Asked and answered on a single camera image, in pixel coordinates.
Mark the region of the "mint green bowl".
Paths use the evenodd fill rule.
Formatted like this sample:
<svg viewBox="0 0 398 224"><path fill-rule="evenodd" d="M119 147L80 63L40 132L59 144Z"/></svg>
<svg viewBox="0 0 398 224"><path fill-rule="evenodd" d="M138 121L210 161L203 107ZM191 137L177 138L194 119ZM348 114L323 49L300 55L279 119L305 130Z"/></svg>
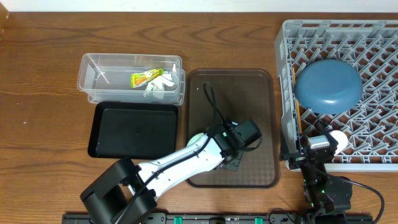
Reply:
<svg viewBox="0 0 398 224"><path fill-rule="evenodd" d="M187 147L195 143L198 139L200 139L205 133L198 133L194 135L190 140L187 142Z"/></svg>

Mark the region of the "dark blue plate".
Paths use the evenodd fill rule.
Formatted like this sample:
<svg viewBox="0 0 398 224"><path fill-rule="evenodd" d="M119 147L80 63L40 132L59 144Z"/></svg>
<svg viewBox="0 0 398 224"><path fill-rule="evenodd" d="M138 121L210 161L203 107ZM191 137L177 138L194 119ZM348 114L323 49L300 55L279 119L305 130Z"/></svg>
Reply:
<svg viewBox="0 0 398 224"><path fill-rule="evenodd" d="M318 114L339 114L354 108L362 99L359 72L341 60L313 62L298 75L294 86L297 101Z"/></svg>

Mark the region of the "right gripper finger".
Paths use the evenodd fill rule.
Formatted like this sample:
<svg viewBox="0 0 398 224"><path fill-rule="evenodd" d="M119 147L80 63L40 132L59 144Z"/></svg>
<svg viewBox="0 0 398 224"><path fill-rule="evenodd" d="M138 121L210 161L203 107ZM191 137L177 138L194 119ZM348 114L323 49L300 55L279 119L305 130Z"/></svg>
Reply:
<svg viewBox="0 0 398 224"><path fill-rule="evenodd" d="M319 121L317 124L317 131L322 136L330 136L330 131L328 130L328 124L324 121Z"/></svg>
<svg viewBox="0 0 398 224"><path fill-rule="evenodd" d="M280 161L291 161L291 160L296 160L299 157L302 157L303 154L301 151L297 152L290 152L289 147L287 144L287 140L283 134L283 132L280 133L280 154L279 154L279 160Z"/></svg>

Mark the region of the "wooden chopstick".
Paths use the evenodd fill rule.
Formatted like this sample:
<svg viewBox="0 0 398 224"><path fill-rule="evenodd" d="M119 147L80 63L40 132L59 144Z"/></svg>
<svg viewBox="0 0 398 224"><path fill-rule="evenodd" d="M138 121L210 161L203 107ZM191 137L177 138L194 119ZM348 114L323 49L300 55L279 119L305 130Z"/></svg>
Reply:
<svg viewBox="0 0 398 224"><path fill-rule="evenodd" d="M297 76L294 67L292 67L292 76L293 76L293 83L294 86L296 85L297 81ZM297 110L297 120L298 120L298 129L299 129L299 134L302 134L302 122L301 122L301 114L300 114L300 105L299 101L297 100L297 97L295 97L295 105L296 105L296 110Z"/></svg>

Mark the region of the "yellow snack wrapper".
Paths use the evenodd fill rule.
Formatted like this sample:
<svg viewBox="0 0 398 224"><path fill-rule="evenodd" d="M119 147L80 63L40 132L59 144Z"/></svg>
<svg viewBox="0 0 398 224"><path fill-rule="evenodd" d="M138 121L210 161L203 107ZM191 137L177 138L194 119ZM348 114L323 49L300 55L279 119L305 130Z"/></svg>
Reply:
<svg viewBox="0 0 398 224"><path fill-rule="evenodd" d="M153 79L163 75L164 72L165 70L163 68L155 68L142 73L132 73L130 78L130 87L138 88L148 84Z"/></svg>

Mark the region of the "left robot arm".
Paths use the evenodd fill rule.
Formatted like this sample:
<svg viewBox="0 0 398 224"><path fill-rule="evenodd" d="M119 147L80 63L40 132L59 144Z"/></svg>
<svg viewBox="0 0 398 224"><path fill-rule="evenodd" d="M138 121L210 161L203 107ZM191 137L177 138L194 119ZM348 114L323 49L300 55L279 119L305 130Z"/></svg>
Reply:
<svg viewBox="0 0 398 224"><path fill-rule="evenodd" d="M262 138L251 119L220 124L195 135L184 149L161 159L135 165L129 158L116 161L80 195L93 223L140 223L157 200L190 177L216 169L250 151Z"/></svg>

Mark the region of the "white tissue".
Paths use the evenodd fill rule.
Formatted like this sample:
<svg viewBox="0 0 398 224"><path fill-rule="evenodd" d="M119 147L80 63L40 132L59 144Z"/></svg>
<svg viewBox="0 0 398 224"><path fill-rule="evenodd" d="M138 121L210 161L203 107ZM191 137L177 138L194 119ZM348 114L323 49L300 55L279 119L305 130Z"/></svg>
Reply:
<svg viewBox="0 0 398 224"><path fill-rule="evenodd" d="M163 99L166 86L174 86L174 82L172 81L172 75L168 72L165 72L163 75L149 82L145 89L144 96L152 95L155 98Z"/></svg>

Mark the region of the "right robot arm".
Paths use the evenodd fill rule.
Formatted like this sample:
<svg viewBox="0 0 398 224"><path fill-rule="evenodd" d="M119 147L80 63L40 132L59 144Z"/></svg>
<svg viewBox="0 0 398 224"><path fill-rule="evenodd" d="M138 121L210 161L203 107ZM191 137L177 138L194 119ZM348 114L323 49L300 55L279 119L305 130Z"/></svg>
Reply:
<svg viewBox="0 0 398 224"><path fill-rule="evenodd" d="M341 131L328 131L318 125L320 135L307 139L307 145L291 153L285 136L280 137L280 160L291 170L298 169L303 176L305 199L312 209L296 219L297 223L347 223L345 211L351 208L353 187L350 180L328 174L325 164L348 144Z"/></svg>

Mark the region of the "pink white cup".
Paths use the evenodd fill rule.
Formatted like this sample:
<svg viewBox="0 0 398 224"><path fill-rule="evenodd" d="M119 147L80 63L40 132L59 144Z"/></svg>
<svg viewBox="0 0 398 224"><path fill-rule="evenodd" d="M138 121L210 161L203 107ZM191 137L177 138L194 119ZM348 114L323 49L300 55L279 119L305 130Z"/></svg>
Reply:
<svg viewBox="0 0 398 224"><path fill-rule="evenodd" d="M337 156L339 153L341 153L348 145L348 137L346 134L342 131L339 130L333 130L330 131L330 135L337 140L338 145L335 151L334 156Z"/></svg>

